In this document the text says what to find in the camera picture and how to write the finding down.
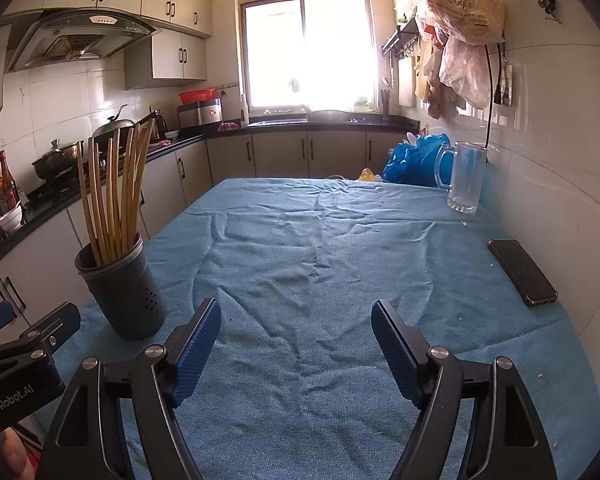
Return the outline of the operator hand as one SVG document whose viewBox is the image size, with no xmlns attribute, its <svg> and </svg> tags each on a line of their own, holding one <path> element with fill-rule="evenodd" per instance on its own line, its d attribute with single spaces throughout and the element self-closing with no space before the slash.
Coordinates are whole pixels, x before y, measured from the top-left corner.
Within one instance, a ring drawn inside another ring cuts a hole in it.
<svg viewBox="0 0 600 480">
<path fill-rule="evenodd" d="M 33 480 L 35 470 L 26 448 L 12 428 L 0 433 L 0 479 Z"/>
</svg>

